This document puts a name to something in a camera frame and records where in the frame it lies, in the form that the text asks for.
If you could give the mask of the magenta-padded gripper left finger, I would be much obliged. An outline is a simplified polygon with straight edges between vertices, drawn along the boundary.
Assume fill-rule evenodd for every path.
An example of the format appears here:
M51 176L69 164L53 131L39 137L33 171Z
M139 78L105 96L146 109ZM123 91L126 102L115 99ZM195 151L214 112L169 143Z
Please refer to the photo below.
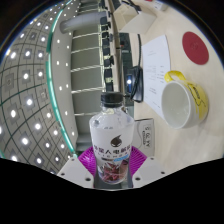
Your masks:
M70 158L58 176L84 188L94 187L97 166L93 148L86 149L79 157Z

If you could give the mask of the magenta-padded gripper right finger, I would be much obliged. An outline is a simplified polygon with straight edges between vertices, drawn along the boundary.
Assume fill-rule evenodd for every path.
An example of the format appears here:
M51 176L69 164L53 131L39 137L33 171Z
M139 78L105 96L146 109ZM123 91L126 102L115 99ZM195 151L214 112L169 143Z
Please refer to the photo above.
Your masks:
M154 156L147 157L139 149L132 148L129 158L129 187L140 188L165 176L165 170Z

